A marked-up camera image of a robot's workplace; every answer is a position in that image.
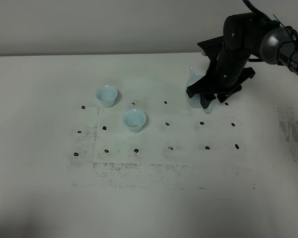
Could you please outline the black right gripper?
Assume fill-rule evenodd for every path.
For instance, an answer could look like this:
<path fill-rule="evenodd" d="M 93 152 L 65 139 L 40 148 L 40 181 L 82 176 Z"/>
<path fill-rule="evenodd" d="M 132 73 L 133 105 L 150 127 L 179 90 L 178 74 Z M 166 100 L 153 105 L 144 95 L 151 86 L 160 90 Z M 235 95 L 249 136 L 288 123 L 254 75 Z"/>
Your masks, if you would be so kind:
<path fill-rule="evenodd" d="M 200 95 L 200 104 L 207 109 L 216 98 L 220 103 L 225 102 L 235 92 L 241 90 L 241 85 L 247 79 L 255 75 L 251 67 L 246 67 L 250 57 L 247 50 L 230 50 L 223 43 L 216 60 L 210 60 L 205 76 L 187 87 L 186 93 L 189 98 Z"/>

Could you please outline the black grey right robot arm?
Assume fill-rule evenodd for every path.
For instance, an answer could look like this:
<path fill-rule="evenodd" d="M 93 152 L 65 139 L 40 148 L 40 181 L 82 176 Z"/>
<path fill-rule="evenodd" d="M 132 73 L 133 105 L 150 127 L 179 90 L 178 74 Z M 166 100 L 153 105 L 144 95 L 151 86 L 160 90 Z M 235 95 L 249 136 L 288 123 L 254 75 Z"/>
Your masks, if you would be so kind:
<path fill-rule="evenodd" d="M 192 107 L 207 110 L 213 100 L 223 103 L 239 92 L 255 75 L 247 62 L 282 65 L 298 76 L 298 32 L 270 19 L 250 1 L 244 4 L 250 12 L 229 16 L 222 36 L 198 43 L 210 64 L 201 78 L 190 70 L 186 98 Z"/>

